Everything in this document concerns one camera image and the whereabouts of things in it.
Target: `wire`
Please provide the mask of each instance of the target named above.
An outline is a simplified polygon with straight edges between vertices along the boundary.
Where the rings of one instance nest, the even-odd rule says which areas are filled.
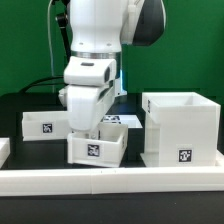
[[[58,85],[58,83],[51,83],[51,84],[39,84],[41,82],[46,82],[46,81],[50,81],[50,80],[56,80],[56,79],[62,79],[63,76],[55,76],[55,77],[46,77],[46,78],[42,78],[42,79],[38,79],[32,83],[30,83],[29,85],[23,87],[19,93],[26,93],[26,91],[32,87],[35,87],[35,86],[44,86],[44,85]]]
[[[33,87],[39,87],[39,86],[53,86],[53,85],[64,85],[65,83],[46,83],[46,84],[35,84],[32,86],[27,86],[26,89],[24,88],[23,91],[20,91],[20,93],[26,93],[26,91]]]
[[[54,56],[53,56],[53,49],[52,49],[52,41],[51,41],[51,5],[54,0],[50,0],[47,10],[47,29],[48,29],[48,44],[49,44],[49,51],[50,51],[50,60],[51,60],[51,76],[54,77]]]

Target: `white platform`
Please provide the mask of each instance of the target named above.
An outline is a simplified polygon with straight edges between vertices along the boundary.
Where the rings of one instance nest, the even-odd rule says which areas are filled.
[[[224,191],[224,156],[214,167],[159,167],[0,172],[0,196]]]

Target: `black cable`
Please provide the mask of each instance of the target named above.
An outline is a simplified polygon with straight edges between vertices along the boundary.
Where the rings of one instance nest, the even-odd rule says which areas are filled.
[[[46,78],[42,78],[42,79],[38,79],[32,83],[30,83],[29,85],[23,87],[19,93],[26,93],[26,91],[32,87],[35,87],[35,86],[44,86],[44,85],[58,85],[58,83],[50,83],[50,84],[40,84],[40,85],[37,85],[38,83],[41,83],[41,82],[46,82],[46,81],[50,81],[50,80],[56,80],[56,79],[62,79],[63,76],[55,76],[55,77],[46,77]]]

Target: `white plastic bin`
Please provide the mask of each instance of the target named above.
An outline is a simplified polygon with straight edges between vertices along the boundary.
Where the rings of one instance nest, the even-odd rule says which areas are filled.
[[[66,139],[72,132],[67,111],[24,112],[24,141]]]
[[[99,140],[81,132],[69,134],[68,163],[119,167],[127,147],[128,126],[100,123],[99,132]]]
[[[214,166],[220,105],[197,93],[143,93],[146,166]]]

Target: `label on box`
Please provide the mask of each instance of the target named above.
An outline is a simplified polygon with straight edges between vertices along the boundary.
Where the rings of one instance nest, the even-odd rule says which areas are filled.
[[[193,147],[192,145],[179,145],[178,149],[178,162],[191,163],[193,161]]]
[[[44,123],[42,124],[42,133],[51,134],[53,133],[53,123]]]
[[[87,145],[87,155],[89,157],[100,157],[100,145]]]

